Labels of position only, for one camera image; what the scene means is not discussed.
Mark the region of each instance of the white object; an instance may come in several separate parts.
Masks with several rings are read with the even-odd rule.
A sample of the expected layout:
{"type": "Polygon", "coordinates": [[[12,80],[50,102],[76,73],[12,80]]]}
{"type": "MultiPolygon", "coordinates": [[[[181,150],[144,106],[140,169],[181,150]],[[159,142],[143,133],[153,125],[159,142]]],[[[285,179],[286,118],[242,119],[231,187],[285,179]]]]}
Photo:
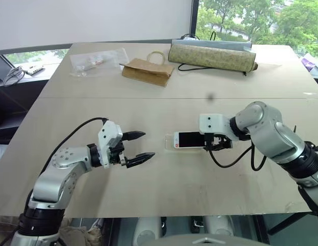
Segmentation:
{"type": "Polygon", "coordinates": [[[234,235],[231,217],[228,215],[203,216],[203,222],[206,233],[234,235]]]}
{"type": "Polygon", "coordinates": [[[183,39],[184,39],[184,40],[198,40],[198,39],[195,38],[195,37],[184,37],[183,39]]]}
{"type": "Polygon", "coordinates": [[[119,125],[108,120],[98,132],[98,145],[100,162],[104,168],[110,167],[110,149],[114,147],[122,138],[122,131],[119,125]]]}
{"type": "Polygon", "coordinates": [[[238,141],[229,125],[229,118],[223,114],[201,114],[199,117],[200,133],[226,135],[230,140],[238,141]]]}
{"type": "Polygon", "coordinates": [[[138,218],[132,246],[142,246],[162,237],[161,224],[161,217],[138,218]]]}
{"type": "Polygon", "coordinates": [[[24,71],[29,74],[29,75],[33,75],[36,72],[39,72],[40,70],[44,69],[43,66],[37,66],[37,65],[32,65],[30,67],[27,67],[26,69],[24,68],[24,71]]]}

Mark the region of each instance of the white wall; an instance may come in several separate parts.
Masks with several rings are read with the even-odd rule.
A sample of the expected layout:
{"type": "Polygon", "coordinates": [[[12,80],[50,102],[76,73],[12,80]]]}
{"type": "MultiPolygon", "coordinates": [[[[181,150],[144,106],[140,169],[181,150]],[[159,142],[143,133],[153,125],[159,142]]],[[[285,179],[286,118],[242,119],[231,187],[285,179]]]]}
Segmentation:
{"type": "Polygon", "coordinates": [[[0,0],[0,50],[189,32],[192,0],[0,0]]]}

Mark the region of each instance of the window frame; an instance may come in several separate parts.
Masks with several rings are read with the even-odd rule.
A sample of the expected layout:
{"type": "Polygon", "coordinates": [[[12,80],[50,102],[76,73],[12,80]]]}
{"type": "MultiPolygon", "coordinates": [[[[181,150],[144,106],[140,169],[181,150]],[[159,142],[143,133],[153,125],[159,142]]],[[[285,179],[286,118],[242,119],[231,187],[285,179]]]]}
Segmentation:
{"type": "Polygon", "coordinates": [[[193,0],[192,2],[192,11],[190,14],[190,27],[189,27],[189,33],[191,34],[195,34],[196,32],[196,22],[198,19],[199,2],[200,0],[193,0]]]}

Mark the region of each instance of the brown paper bag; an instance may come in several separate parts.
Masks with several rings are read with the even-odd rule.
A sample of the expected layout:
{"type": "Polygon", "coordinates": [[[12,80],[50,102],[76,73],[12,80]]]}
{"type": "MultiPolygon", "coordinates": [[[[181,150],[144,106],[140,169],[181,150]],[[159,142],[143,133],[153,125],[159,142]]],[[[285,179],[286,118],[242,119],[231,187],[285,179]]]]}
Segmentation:
{"type": "Polygon", "coordinates": [[[151,54],[148,55],[147,61],[136,58],[124,65],[122,76],[165,87],[175,67],[172,65],[163,65],[165,61],[164,55],[161,65],[150,63],[148,60],[151,54]]]}

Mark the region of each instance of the black cable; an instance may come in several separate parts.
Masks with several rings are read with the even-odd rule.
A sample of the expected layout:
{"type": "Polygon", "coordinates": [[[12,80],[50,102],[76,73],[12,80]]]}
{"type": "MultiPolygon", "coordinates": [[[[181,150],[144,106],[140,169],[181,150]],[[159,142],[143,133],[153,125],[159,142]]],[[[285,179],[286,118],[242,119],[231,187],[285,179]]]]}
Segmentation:
{"type": "Polygon", "coordinates": [[[252,147],[247,148],[235,161],[233,161],[231,164],[229,165],[221,165],[216,158],[214,157],[214,154],[212,153],[212,150],[209,150],[209,154],[212,158],[212,160],[214,160],[215,164],[217,164],[217,166],[219,166],[220,168],[230,168],[231,166],[234,166],[247,152],[249,152],[251,150],[252,147]]]}
{"type": "Polygon", "coordinates": [[[190,68],[190,69],[180,69],[181,66],[185,65],[185,63],[182,63],[178,66],[179,71],[193,71],[193,70],[202,70],[202,69],[215,69],[210,67],[203,67],[203,68],[190,68]]]}
{"type": "Polygon", "coordinates": [[[62,146],[73,134],[75,134],[75,133],[76,133],[80,128],[82,128],[84,125],[86,125],[86,124],[88,124],[89,122],[92,122],[92,121],[94,121],[94,120],[98,120],[98,119],[102,120],[102,121],[103,121],[103,124],[105,123],[105,121],[107,121],[106,118],[102,118],[102,117],[95,117],[95,118],[89,119],[89,120],[85,121],[84,123],[82,123],[81,125],[79,125],[79,126],[78,126],[75,130],[73,130],[65,139],[63,139],[63,141],[60,142],[60,143],[58,144],[58,146],[56,146],[56,148],[53,150],[53,152],[51,153],[51,155],[48,157],[48,159],[47,159],[47,161],[46,161],[46,163],[45,163],[45,165],[44,165],[44,167],[43,167],[43,169],[41,170],[41,172],[40,172],[39,175],[41,175],[41,174],[46,170],[48,164],[49,164],[50,161],[51,161],[52,156],[56,153],[56,151],[58,151],[58,149],[61,148],[61,146],[62,146]]]}
{"type": "MultiPolygon", "coordinates": [[[[46,170],[47,166],[49,165],[49,163],[50,163],[50,161],[51,161],[51,159],[52,159],[52,156],[56,153],[56,151],[58,151],[58,149],[59,149],[73,134],[75,134],[75,133],[76,133],[80,128],[82,128],[84,125],[88,124],[89,122],[98,120],[98,119],[102,120],[103,125],[104,125],[104,123],[107,121],[106,118],[102,118],[102,117],[95,117],[95,118],[91,118],[91,119],[89,119],[89,120],[86,120],[84,123],[80,124],[75,130],[73,130],[65,139],[63,139],[63,141],[60,142],[60,143],[58,144],[58,146],[56,146],[56,148],[53,150],[53,152],[51,153],[51,155],[50,155],[49,158],[47,159],[47,161],[46,161],[46,163],[45,163],[43,169],[41,170],[39,176],[46,170]]],[[[27,197],[27,200],[26,200],[26,203],[25,203],[24,212],[25,212],[25,211],[27,210],[27,208],[28,208],[28,203],[29,203],[29,200],[30,200],[32,191],[33,191],[33,190],[31,190],[31,191],[29,192],[29,194],[28,194],[28,197],[27,197]]],[[[19,226],[17,226],[17,227],[0,243],[0,246],[3,246],[4,243],[6,243],[11,237],[13,237],[13,236],[14,236],[14,233],[15,233],[18,229],[19,229],[19,226]]],[[[67,245],[63,242],[62,239],[61,239],[61,241],[62,241],[62,243],[61,243],[61,242],[60,242],[60,243],[61,243],[62,246],[67,246],[67,245]]]]}
{"type": "Polygon", "coordinates": [[[4,244],[10,240],[10,238],[12,238],[14,236],[14,233],[19,230],[19,226],[17,226],[9,235],[7,235],[7,237],[0,243],[0,246],[4,246],[4,244]]]}
{"type": "Polygon", "coordinates": [[[265,164],[266,159],[267,159],[267,156],[264,156],[262,158],[260,165],[257,168],[255,167],[255,145],[251,141],[251,168],[252,168],[252,170],[257,172],[260,169],[262,169],[263,165],[265,164]]]}
{"type": "Polygon", "coordinates": [[[57,240],[57,242],[59,243],[59,244],[61,244],[61,246],[67,246],[67,244],[63,241],[63,239],[62,238],[58,238],[58,240],[57,240]]]}
{"type": "Polygon", "coordinates": [[[213,36],[213,34],[215,35],[215,36],[214,36],[214,40],[213,40],[213,41],[215,41],[215,40],[216,40],[216,32],[215,32],[215,31],[213,31],[213,32],[211,33],[210,40],[212,40],[212,36],[213,36]]]}
{"type": "Polygon", "coordinates": [[[195,38],[197,38],[198,40],[200,40],[200,38],[199,37],[197,37],[195,34],[193,34],[193,33],[187,33],[187,34],[184,34],[184,35],[182,35],[181,37],[180,37],[180,39],[184,39],[187,35],[189,35],[189,36],[193,36],[193,37],[195,37],[195,38]]]}

